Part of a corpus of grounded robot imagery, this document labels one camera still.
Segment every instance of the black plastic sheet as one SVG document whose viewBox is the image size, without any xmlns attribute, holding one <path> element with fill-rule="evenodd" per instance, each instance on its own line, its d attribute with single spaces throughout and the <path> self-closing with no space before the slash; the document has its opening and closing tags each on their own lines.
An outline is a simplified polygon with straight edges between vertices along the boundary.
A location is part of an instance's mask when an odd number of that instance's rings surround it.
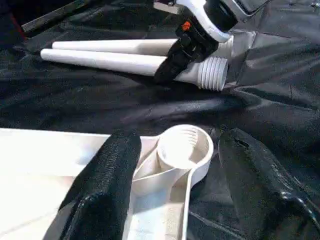
<svg viewBox="0 0 320 240">
<path fill-rule="evenodd" d="M 54 41 L 172 38 L 180 16 L 152 1 L 97 2 L 0 52 L 0 127 L 156 135 L 177 124 L 221 127 L 263 142 L 320 203 L 320 11 L 313 0 L 274 0 L 239 23 L 222 93 L 150 77 L 44 62 Z M 244 239 L 216 155 L 191 193 L 188 238 Z"/>
</svg>

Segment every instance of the white tube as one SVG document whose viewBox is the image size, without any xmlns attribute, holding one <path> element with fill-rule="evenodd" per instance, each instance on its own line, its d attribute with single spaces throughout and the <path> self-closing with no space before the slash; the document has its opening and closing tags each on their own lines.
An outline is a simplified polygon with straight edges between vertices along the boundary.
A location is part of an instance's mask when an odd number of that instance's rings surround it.
<svg viewBox="0 0 320 240">
<path fill-rule="evenodd" d="M 166 59 L 165 56 L 61 49 L 43 49 L 40 55 L 46 61 L 144 76 L 154 76 L 160 64 Z M 201 63 L 191 64 L 175 80 L 195 84 L 201 89 L 222 91 L 227 71 L 227 59 L 208 57 Z"/>
<path fill-rule="evenodd" d="M 96 40 L 96 41 L 55 41 L 53 49 L 110 52 L 120 54 L 140 54 L 167 56 L 177 39 L 134 39 L 134 40 Z M 212 54 L 215 57 L 231 60 L 234 36 L 220 43 Z"/>
</svg>

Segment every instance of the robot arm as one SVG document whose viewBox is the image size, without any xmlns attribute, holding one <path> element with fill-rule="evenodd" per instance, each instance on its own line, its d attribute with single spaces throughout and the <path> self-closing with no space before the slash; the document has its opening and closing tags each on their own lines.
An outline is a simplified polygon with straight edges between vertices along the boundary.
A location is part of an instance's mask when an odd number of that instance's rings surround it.
<svg viewBox="0 0 320 240">
<path fill-rule="evenodd" d="M 155 0 L 156 9 L 184 14 L 186 20 L 176 30 L 177 42 L 157 70 L 156 83 L 171 81 L 191 62 L 201 62 L 219 43 L 226 42 L 228 31 L 238 21 L 245 22 L 269 0 Z"/>
</svg>

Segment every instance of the white cylinder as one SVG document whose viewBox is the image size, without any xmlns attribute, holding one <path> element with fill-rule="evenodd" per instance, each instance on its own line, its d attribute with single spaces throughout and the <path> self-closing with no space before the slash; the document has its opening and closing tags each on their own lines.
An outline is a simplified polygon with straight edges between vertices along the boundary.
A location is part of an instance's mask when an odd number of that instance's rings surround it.
<svg viewBox="0 0 320 240">
<path fill-rule="evenodd" d="M 120 54 L 140 54 L 167 56 L 169 49 L 177 41 L 174 39 L 134 39 L 134 40 L 94 40 L 94 41 L 55 41 L 53 49 L 110 52 Z M 212 56 L 231 60 L 234 36 L 220 43 Z"/>
<path fill-rule="evenodd" d="M 200 127 L 176 125 L 159 138 L 159 165 L 165 171 L 172 168 L 192 169 L 203 160 L 207 162 L 211 158 L 213 147 L 210 136 Z"/>
<path fill-rule="evenodd" d="M 139 54 L 43 49 L 43 60 L 106 69 L 130 74 L 154 76 L 165 56 Z M 200 63 L 192 63 L 180 73 L 176 81 L 191 83 L 201 89 L 222 91 L 228 72 L 228 60 L 208 57 Z"/>
</svg>

